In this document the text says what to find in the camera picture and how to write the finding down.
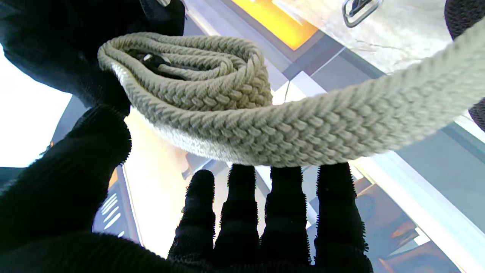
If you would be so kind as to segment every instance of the black glove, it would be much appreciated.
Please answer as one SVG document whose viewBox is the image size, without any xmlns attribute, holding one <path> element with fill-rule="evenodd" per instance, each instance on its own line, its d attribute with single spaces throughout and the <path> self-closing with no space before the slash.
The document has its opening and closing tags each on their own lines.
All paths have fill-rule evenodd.
<svg viewBox="0 0 485 273">
<path fill-rule="evenodd" d="M 254 268 L 252 272 L 270 272 L 273 266 L 281 269 L 286 265 L 287 272 L 292 272 L 292 267 L 372 272 L 364 254 L 364 224 L 355 205 L 347 163 L 320 166 L 315 266 L 310 265 L 301 168 L 271 169 L 272 189 L 266 198 L 266 227 L 261 239 L 256 230 L 255 175 L 254 167 L 233 165 L 227 182 L 229 194 L 221 212 L 221 231 L 213 247 L 214 176 L 207 170 L 198 171 L 187 189 L 184 214 L 168 260 L 215 270 L 244 266 Z"/>
<path fill-rule="evenodd" d="M 133 32 L 183 35 L 184 22 L 180 0 L 167 7 L 157 0 L 0 0 L 0 43 L 10 62 L 87 107 L 106 104 L 123 115 L 130 103 L 97 65 L 98 47 Z"/>
<path fill-rule="evenodd" d="M 445 20 L 453 40 L 485 16 L 485 0 L 447 0 Z M 485 131 L 485 98 L 469 111 L 475 123 Z"/>
</svg>

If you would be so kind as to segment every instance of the metal handle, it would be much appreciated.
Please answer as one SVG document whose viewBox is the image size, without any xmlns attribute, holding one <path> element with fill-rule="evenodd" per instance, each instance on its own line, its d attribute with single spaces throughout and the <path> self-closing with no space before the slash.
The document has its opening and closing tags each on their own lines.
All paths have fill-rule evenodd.
<svg viewBox="0 0 485 273">
<path fill-rule="evenodd" d="M 362 16 L 357 18 L 355 21 L 351 22 L 351 21 L 349 21 L 349 18 L 352 18 L 356 14 L 350 15 L 350 14 L 347 13 L 347 4 L 350 1 L 351 0 L 345 0 L 344 4 L 342 5 L 343 20 L 345 22 L 345 25 L 347 25 L 347 27 L 349 27 L 349 28 L 356 27 L 358 24 L 360 24 L 365 18 L 367 18 L 367 16 L 371 15 L 383 2 L 383 0 L 377 0 L 376 3 L 374 5 L 372 5 L 372 7 L 370 9 L 368 9 L 366 12 L 364 12 L 364 14 Z"/>
</svg>

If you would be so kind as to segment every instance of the marble surface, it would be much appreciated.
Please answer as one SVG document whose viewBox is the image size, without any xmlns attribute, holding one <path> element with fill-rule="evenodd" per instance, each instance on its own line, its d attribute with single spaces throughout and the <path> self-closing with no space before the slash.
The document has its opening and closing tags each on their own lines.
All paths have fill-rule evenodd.
<svg viewBox="0 0 485 273">
<path fill-rule="evenodd" d="M 387 74 L 434 55 L 452 41 L 443 15 L 445 0 L 384 0 L 354 28 L 343 21 L 344 0 L 281 1 Z"/>
</svg>

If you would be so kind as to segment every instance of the beige braided rope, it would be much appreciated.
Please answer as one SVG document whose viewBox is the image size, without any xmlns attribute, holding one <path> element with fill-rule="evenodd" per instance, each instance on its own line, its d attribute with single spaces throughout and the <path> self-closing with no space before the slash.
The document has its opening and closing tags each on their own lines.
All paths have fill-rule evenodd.
<svg viewBox="0 0 485 273">
<path fill-rule="evenodd" d="M 158 76 L 125 52 L 166 56 Z M 248 165 L 334 164 L 432 134 L 485 96 L 485 20 L 446 50 L 391 76 L 271 106 L 268 73 L 250 41 L 129 34 L 98 51 L 132 104 L 189 152 Z"/>
</svg>

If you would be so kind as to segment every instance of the black fabric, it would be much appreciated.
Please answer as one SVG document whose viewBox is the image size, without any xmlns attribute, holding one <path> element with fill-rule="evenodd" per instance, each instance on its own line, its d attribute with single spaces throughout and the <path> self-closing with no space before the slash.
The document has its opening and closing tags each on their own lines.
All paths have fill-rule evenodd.
<svg viewBox="0 0 485 273">
<path fill-rule="evenodd" d="M 5 57 L 34 80 L 106 104 L 123 115 L 129 100 L 117 78 L 97 65 L 100 45 L 133 32 L 183 35 L 185 7 L 172 0 L 0 0 Z"/>
<path fill-rule="evenodd" d="M 255 169 L 240 165 L 228 177 L 215 247 L 214 177 L 207 170 L 198 171 L 187 188 L 168 259 L 129 240 L 93 233 L 110 176 L 130 149 L 123 116 L 98 106 L 3 188 L 0 272 L 372 272 L 348 164 L 321 166 L 315 266 L 309 264 L 301 168 L 272 168 L 261 238 Z"/>
<path fill-rule="evenodd" d="M 465 30 L 485 16 L 485 0 L 447 0 L 445 20 L 451 37 L 455 40 Z M 475 123 L 485 131 L 485 98 L 469 110 Z"/>
</svg>

